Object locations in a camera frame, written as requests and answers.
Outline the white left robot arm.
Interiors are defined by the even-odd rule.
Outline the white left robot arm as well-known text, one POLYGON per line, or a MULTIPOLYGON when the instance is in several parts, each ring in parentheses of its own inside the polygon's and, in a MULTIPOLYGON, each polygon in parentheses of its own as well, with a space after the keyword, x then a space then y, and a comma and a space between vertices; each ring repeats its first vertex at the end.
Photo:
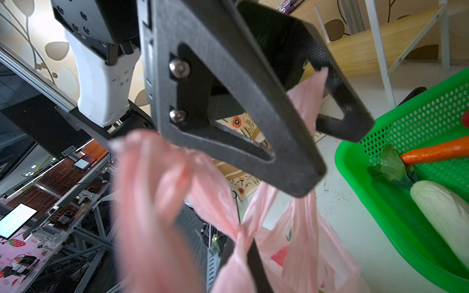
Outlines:
POLYGON ((53 1, 75 55, 78 106, 67 118, 100 142, 134 110, 128 99, 144 63, 150 126, 174 145, 200 150, 294 197, 326 173, 313 133, 287 91, 303 66, 344 117, 314 118, 316 129, 358 142, 374 119, 314 25, 255 1, 53 1))

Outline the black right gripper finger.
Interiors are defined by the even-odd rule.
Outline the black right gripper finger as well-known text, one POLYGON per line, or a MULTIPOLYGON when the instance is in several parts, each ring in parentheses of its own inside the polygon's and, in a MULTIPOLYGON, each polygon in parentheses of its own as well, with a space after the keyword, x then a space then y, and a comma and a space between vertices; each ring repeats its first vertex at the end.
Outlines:
POLYGON ((253 276, 258 293, 273 293, 267 279, 258 249, 250 249, 247 255, 247 263, 253 276))

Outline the cream floral tote bag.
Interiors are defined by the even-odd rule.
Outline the cream floral tote bag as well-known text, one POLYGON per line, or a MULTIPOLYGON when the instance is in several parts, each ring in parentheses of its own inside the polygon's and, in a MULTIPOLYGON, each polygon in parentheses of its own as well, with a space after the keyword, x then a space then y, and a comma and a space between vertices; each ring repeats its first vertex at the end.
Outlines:
POLYGON ((296 111, 274 114, 265 128, 269 148, 211 122, 216 146, 207 153, 293 197, 306 196, 326 174, 326 165, 304 121, 296 111))

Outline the pink plastic bag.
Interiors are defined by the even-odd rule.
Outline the pink plastic bag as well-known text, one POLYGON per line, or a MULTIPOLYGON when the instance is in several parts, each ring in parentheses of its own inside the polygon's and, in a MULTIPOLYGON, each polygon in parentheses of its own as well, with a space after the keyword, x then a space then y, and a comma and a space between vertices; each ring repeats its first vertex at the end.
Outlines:
POLYGON ((259 185, 244 218, 232 190, 203 152, 171 145, 154 131, 114 139, 119 272, 129 293, 200 293, 203 283, 175 220, 185 199, 205 221, 234 241, 217 273, 215 293, 254 293, 248 266, 252 244, 276 293, 356 293, 360 266, 319 213, 311 191, 292 200, 271 230, 263 226, 278 190, 259 185))

